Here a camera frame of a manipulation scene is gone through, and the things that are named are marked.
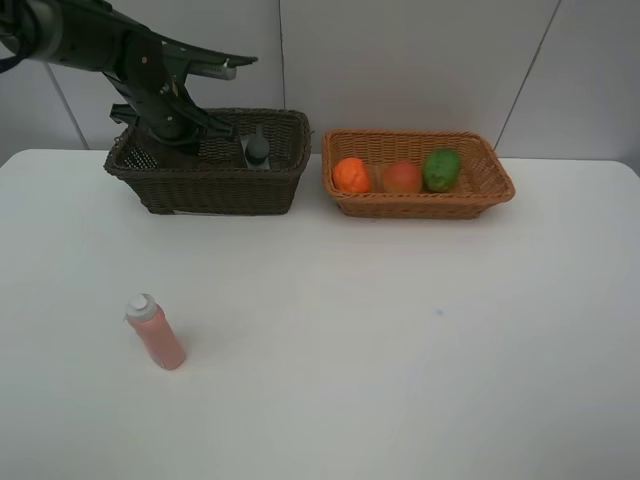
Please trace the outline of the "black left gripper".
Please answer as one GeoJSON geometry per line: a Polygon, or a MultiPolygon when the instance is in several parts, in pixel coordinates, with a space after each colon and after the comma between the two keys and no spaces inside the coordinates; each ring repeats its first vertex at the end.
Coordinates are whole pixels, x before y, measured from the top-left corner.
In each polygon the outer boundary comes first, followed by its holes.
{"type": "Polygon", "coordinates": [[[195,149],[203,140],[231,138],[235,129],[200,108],[185,86],[189,75],[231,81],[258,59],[178,42],[126,42],[114,70],[105,74],[124,98],[110,118],[173,148],[195,149]]]}

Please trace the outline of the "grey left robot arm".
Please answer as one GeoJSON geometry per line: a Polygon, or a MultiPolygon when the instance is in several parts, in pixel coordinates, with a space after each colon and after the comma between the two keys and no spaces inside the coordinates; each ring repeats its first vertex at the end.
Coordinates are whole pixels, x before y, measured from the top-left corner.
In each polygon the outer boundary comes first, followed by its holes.
{"type": "Polygon", "coordinates": [[[159,34],[107,1],[4,1],[1,42],[11,53],[1,61],[3,72],[25,60],[99,72],[124,100],[111,108],[115,123],[186,152],[235,134],[231,123],[191,99],[187,77],[231,81],[256,61],[159,34]]]}

